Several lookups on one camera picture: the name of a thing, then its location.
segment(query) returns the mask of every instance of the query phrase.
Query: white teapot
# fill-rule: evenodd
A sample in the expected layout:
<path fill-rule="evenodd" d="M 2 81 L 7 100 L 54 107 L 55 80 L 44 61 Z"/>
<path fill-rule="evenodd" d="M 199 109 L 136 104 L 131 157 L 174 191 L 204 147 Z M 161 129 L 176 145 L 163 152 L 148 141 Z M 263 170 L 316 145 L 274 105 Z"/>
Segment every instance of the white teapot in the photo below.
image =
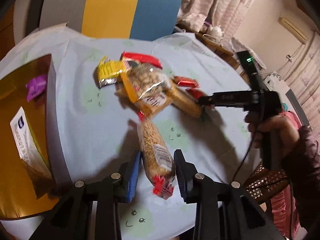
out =
<path fill-rule="evenodd" d="M 224 32 L 221 30 L 221 25 L 215 27 L 210 25 L 207 35 L 213 38 L 217 43 L 220 43 L 221 39 L 224 37 Z"/>

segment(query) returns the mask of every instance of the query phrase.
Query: white label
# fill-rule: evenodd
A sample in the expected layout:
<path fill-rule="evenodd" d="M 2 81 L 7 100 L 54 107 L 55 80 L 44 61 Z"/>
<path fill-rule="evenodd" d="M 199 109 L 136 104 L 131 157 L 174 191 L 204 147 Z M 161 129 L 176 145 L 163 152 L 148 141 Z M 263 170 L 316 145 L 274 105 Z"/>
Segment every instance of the white label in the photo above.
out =
<path fill-rule="evenodd" d="M 50 170 L 36 148 L 22 107 L 11 120 L 10 126 L 20 158 L 44 176 L 52 178 Z"/>
<path fill-rule="evenodd" d="M 153 152 L 155 153 L 156 161 L 158 165 L 168 171 L 172 170 L 170 153 L 167 149 L 160 144 L 155 144 L 152 146 Z"/>
<path fill-rule="evenodd" d="M 143 102 L 152 106 L 162 106 L 167 100 L 167 97 L 164 93 L 160 93 L 157 97 L 146 97 L 143 98 Z"/>

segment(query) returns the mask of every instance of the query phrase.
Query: purple wrapper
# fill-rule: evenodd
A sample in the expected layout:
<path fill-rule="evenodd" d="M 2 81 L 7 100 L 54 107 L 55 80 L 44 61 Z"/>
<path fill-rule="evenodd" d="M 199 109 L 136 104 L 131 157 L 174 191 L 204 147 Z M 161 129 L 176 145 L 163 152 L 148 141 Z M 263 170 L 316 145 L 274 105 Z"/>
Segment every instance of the purple wrapper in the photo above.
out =
<path fill-rule="evenodd" d="M 39 96 L 45 91 L 47 86 L 47 75 L 37 76 L 26 84 L 26 88 L 29 90 L 27 95 L 27 101 L 29 102 L 33 98 Z"/>

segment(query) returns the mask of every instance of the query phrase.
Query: red snack wrapper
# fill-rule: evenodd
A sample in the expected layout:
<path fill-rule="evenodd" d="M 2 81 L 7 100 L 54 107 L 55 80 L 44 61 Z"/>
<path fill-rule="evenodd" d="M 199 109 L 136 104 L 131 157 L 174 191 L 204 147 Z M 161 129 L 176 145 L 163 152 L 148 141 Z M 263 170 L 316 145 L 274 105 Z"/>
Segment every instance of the red snack wrapper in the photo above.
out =
<path fill-rule="evenodd" d="M 199 83 L 195 79 L 186 77 L 173 76 L 173 82 L 175 82 L 179 87 L 199 87 Z"/>
<path fill-rule="evenodd" d="M 168 181 L 165 176 L 154 176 L 153 183 L 154 188 L 152 189 L 152 193 L 160 198 L 167 200 L 172 196 L 174 191 L 173 180 Z"/>
<path fill-rule="evenodd" d="M 153 66 L 162 69 L 162 65 L 161 65 L 159 59 L 157 59 L 156 57 L 153 57 L 151 55 L 124 51 L 121 55 L 121 59 L 123 59 L 123 58 L 131 59 L 132 61 L 136 61 L 136 62 L 138 61 L 140 63 L 150 63 Z"/>
<path fill-rule="evenodd" d="M 196 89 L 196 88 L 187 88 L 186 91 L 192 95 L 193 98 L 195 99 L 199 99 L 199 97 L 206 97 L 207 95 L 202 92 L 200 89 Z"/>

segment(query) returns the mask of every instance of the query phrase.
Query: sleeve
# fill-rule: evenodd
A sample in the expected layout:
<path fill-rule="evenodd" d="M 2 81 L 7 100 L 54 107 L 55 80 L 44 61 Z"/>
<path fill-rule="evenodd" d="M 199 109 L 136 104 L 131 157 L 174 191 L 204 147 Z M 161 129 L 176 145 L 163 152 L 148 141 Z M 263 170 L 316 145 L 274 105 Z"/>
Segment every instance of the sleeve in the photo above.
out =
<path fill-rule="evenodd" d="M 282 167 L 293 187 L 300 224 L 310 228 L 320 214 L 320 148 L 312 131 L 299 129 L 298 147 L 282 160 Z"/>

